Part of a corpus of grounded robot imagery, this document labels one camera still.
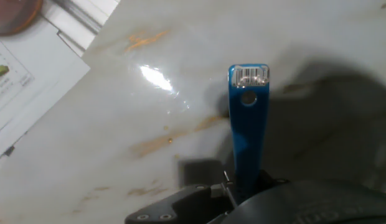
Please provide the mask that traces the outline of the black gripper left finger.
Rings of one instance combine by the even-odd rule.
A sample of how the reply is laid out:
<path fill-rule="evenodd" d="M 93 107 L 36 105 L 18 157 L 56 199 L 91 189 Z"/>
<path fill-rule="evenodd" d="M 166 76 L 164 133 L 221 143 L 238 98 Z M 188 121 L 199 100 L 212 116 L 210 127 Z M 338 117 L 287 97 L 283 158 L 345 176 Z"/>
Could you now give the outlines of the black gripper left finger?
<path fill-rule="evenodd" d="M 232 182 L 191 185 L 128 215 L 125 224 L 219 224 L 237 207 Z"/>

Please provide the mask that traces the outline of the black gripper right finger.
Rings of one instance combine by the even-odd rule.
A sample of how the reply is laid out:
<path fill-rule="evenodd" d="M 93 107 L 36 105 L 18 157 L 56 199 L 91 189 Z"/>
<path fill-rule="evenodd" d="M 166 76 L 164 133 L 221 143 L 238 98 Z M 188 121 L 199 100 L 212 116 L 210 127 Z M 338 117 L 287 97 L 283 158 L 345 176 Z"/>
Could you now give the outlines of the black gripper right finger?
<path fill-rule="evenodd" d="M 265 170 L 260 170 L 257 178 L 257 190 L 268 190 L 278 185 L 287 183 L 287 179 L 274 179 Z"/>

